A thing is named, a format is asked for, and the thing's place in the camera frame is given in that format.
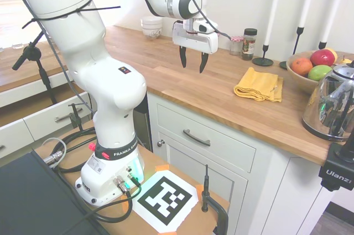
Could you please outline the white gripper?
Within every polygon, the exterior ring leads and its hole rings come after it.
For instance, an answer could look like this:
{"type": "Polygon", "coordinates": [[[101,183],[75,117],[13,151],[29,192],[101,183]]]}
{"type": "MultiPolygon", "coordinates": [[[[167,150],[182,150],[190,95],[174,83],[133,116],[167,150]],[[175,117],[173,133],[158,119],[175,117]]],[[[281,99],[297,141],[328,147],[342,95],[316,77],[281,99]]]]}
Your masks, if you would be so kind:
{"type": "Polygon", "coordinates": [[[209,54],[218,50],[218,35],[210,33],[189,33],[183,23],[177,21],[173,25],[173,43],[179,46],[179,55],[183,68],[186,68],[186,48],[197,50],[201,53],[199,73],[202,73],[209,59],[209,54]]]}

